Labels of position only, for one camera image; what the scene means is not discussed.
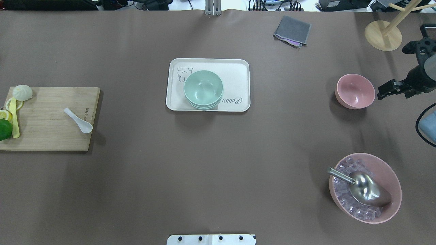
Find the white tray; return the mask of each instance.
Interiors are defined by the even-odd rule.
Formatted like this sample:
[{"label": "white tray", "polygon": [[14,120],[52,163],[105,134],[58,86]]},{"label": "white tray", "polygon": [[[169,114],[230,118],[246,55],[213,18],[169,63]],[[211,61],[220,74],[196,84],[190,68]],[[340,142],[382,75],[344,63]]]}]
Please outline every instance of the white tray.
[{"label": "white tray", "polygon": [[183,92],[184,81],[196,71],[217,74],[224,93],[211,112],[244,112],[250,107],[250,66],[245,60],[176,58],[170,63],[167,107],[173,111],[201,111],[189,104]]}]

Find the wooden stand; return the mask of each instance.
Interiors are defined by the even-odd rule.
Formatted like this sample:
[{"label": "wooden stand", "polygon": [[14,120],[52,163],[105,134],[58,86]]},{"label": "wooden stand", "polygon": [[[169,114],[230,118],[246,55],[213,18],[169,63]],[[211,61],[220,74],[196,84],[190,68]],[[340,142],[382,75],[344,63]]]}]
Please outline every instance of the wooden stand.
[{"label": "wooden stand", "polygon": [[397,25],[412,11],[436,6],[436,3],[434,3],[416,7],[420,2],[421,0],[412,0],[406,6],[406,8],[398,7],[397,5],[390,3],[390,7],[401,12],[390,23],[384,20],[377,20],[366,26],[366,40],[373,47],[382,51],[392,51],[400,47],[402,36],[400,30],[397,28]]}]

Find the yellow-green knife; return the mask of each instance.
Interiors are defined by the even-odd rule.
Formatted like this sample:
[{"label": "yellow-green knife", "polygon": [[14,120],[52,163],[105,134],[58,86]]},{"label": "yellow-green knife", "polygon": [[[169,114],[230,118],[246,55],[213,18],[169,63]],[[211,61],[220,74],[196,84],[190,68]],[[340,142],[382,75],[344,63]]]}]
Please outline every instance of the yellow-green knife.
[{"label": "yellow-green knife", "polygon": [[14,97],[10,101],[9,112],[12,114],[12,137],[16,139],[20,137],[20,128],[17,119],[17,100]]}]

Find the white floor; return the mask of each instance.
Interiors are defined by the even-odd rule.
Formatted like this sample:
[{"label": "white floor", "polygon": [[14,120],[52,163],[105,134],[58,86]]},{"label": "white floor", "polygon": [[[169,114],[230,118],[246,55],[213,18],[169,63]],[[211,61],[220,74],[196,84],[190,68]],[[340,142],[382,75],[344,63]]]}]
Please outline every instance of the white floor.
[{"label": "white floor", "polygon": [[[205,9],[205,0],[190,0],[192,7],[194,9]],[[277,9],[277,7],[280,5],[280,2],[274,1],[274,0],[267,0],[267,2],[270,3],[276,3],[275,6],[267,7],[269,11],[274,11]],[[318,0],[298,0],[298,2],[301,4],[301,7],[304,9],[304,11],[315,11],[318,12],[319,10],[315,7],[315,3],[318,2]],[[248,10],[249,0],[221,0],[221,10],[226,9],[237,9],[237,10]],[[284,11],[285,7],[289,7],[290,3],[284,3],[281,7],[282,11]],[[170,10],[190,10],[191,6],[189,5],[188,0],[173,0],[173,3],[169,5]],[[357,9],[357,10],[349,10],[353,12],[372,12],[371,8],[365,8],[365,9]],[[435,13],[436,11],[432,8],[424,9],[422,12],[428,12],[428,13]]]}]

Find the pink bowl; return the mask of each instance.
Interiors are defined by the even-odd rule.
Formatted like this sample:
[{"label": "pink bowl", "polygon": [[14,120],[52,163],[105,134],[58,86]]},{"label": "pink bowl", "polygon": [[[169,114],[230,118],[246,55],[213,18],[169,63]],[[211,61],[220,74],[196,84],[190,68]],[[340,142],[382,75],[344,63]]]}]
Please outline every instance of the pink bowl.
[{"label": "pink bowl", "polygon": [[368,224],[379,224],[386,222],[390,220],[392,217],[397,214],[398,210],[400,209],[401,200],[402,200],[402,192],[401,192],[401,186],[400,182],[398,181],[398,178],[394,171],[387,163],[385,163],[382,159],[373,156],[371,154],[367,153],[354,153],[351,155],[348,155],[341,159],[338,164],[334,167],[335,169],[337,166],[346,158],[352,157],[353,159],[362,159],[365,167],[371,171],[374,174],[373,179],[381,185],[383,188],[385,188],[391,195],[392,195],[392,201],[391,204],[384,206],[383,211],[381,212],[380,217],[375,218],[374,220],[360,220],[353,215],[349,214],[344,207],[341,206],[339,203],[338,198],[336,197],[336,194],[334,192],[333,187],[333,176],[330,176],[329,180],[329,188],[330,188],[330,195],[332,196],[334,202],[336,205],[344,211],[349,216],[364,222]]},{"label": "pink bowl", "polygon": [[374,102],[375,90],[371,82],[357,74],[342,76],[334,91],[339,103],[349,109],[362,109]]}]

